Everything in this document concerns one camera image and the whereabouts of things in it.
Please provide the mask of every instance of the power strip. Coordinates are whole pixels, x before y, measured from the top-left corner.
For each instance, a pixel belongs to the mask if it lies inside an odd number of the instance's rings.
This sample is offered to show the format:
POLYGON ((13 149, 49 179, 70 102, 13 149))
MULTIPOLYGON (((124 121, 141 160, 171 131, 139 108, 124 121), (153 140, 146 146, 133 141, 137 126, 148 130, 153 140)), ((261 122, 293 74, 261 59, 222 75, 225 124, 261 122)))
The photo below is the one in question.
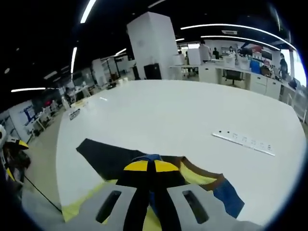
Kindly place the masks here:
POLYGON ((256 151, 275 156, 272 146, 269 143, 258 141, 243 134, 239 134, 233 131, 219 130, 213 132, 212 135, 254 149, 256 151))

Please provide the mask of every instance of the fluorescent light strip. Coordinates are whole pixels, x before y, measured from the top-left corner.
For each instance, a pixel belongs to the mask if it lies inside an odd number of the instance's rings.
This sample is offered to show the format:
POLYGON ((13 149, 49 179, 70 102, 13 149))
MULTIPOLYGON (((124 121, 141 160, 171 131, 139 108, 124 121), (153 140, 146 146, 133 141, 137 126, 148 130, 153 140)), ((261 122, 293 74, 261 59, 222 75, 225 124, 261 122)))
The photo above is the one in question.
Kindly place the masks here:
POLYGON ((61 71, 63 71, 64 69, 67 69, 67 68, 68 68, 68 66, 65 66, 65 67, 61 68, 61 71))
POLYGON ((269 51, 266 51, 266 50, 264 50, 264 49, 261 49, 262 51, 264 51, 264 52, 267 52, 267 53, 270 53, 271 54, 271 52, 269 52, 269 51))
POLYGON ((186 27, 182 27, 181 30, 185 30, 185 29, 190 29, 190 28, 195 28, 195 27, 202 27, 202 26, 233 26, 233 27, 241 27, 241 28, 246 28, 246 29, 251 29, 251 30, 256 30, 256 31, 260 31, 262 33, 271 35, 281 41, 283 41, 284 43, 288 44, 290 47, 292 47, 294 50, 296 50, 295 46, 293 46, 291 43, 289 43, 288 41, 282 39, 281 37, 272 34, 270 32, 267 32, 265 30, 261 30, 258 28, 254 28, 254 27, 250 27, 250 26, 243 26, 243 25, 234 25, 234 24, 224 24, 224 23, 215 23, 215 24, 203 24, 203 25, 195 25, 195 26, 186 26, 186 27))
POLYGON ((74 72, 74 64, 75 64, 76 52, 77 52, 77 47, 74 47, 73 55, 72 55, 72 63, 71 63, 71 74, 74 72))
POLYGON ((44 77, 44 79, 49 79, 51 76, 54 76, 55 74, 57 74, 57 72, 56 72, 56 71, 53 71, 53 72, 51 72, 50 74, 46 75, 46 76, 44 77))
POLYGON ((118 54, 120 54, 120 53, 122 53, 122 52, 124 52, 124 51, 126 51, 126 48, 123 49, 123 50, 121 50, 121 51, 119 51, 119 52, 117 52, 115 55, 118 55, 118 54))
POLYGON ((279 48, 277 47, 274 47, 272 45, 269 45, 267 43, 264 43, 264 42, 260 42, 260 41, 257 41, 257 40, 253 40, 253 39, 249 39, 249 38, 242 38, 242 37, 236 37, 236 36, 226 36, 226 35, 205 35, 205 36, 201 36, 202 38, 230 38, 230 39, 242 39, 242 40, 247 40, 247 41, 252 41, 252 42, 257 42, 257 43, 261 43, 263 45, 266 45, 266 46, 269 46, 269 47, 272 47, 278 51, 280 51, 279 48))
POLYGON ((26 91, 26 90, 45 90, 46 88, 21 88, 21 89, 13 89, 11 92, 18 92, 18 91, 26 91))
POLYGON ((161 2, 164 2, 164 1, 166 1, 166 0, 157 1, 157 2, 153 3, 152 5, 149 5, 148 8, 150 9, 150 8, 156 6, 157 4, 160 4, 161 2))
POLYGON ((90 11, 93 7, 93 5, 95 4, 96 0, 90 0, 83 15, 82 15, 82 18, 81 18, 81 21, 80 23, 85 23, 87 18, 88 18, 88 15, 90 14, 90 11))

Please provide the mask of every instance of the white pillar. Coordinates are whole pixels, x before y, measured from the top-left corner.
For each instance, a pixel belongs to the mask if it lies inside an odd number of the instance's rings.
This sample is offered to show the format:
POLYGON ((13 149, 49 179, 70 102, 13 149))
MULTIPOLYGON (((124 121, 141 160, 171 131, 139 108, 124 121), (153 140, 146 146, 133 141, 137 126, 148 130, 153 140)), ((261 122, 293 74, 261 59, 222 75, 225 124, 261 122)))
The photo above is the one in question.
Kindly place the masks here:
POLYGON ((290 65, 291 65, 291 67, 290 67, 290 76, 292 77, 292 78, 294 78, 294 76, 295 76, 295 71, 294 71, 294 54, 293 54, 293 50, 290 50, 290 65))
POLYGON ((127 25, 138 73, 145 79, 144 66, 159 63, 162 79, 176 79, 172 56, 178 54, 169 17, 147 12, 127 25))
POLYGON ((98 86, 103 86, 104 84, 107 83, 106 80, 106 75, 104 72, 104 68, 102 66, 102 62, 100 59, 95 59, 92 61, 92 67, 93 67, 93 71, 94 71, 94 77, 97 81, 97 85, 98 86))

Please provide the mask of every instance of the black cabinet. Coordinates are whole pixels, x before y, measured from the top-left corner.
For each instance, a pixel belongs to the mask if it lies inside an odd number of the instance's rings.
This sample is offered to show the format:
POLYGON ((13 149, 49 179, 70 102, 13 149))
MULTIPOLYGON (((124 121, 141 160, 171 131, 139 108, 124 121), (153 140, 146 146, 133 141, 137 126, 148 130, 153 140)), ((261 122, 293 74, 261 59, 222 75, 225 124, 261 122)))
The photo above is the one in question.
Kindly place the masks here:
POLYGON ((159 64, 150 64, 144 66, 144 72, 147 79, 162 79, 159 64))

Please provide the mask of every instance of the large white table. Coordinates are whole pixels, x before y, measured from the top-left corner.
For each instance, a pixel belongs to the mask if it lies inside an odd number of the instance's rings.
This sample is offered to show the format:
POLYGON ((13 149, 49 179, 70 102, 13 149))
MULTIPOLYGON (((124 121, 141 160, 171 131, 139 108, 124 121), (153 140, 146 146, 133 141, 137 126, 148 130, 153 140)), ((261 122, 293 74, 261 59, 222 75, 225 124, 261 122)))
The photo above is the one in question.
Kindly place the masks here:
POLYGON ((218 84, 132 81, 86 99, 72 121, 65 112, 57 143, 56 173, 62 206, 103 180, 76 148, 89 138, 148 154, 186 156, 223 173, 245 205, 239 220, 265 225, 297 184, 306 138, 294 110, 275 99, 218 84), (230 129, 270 143, 268 154, 212 136, 230 129))

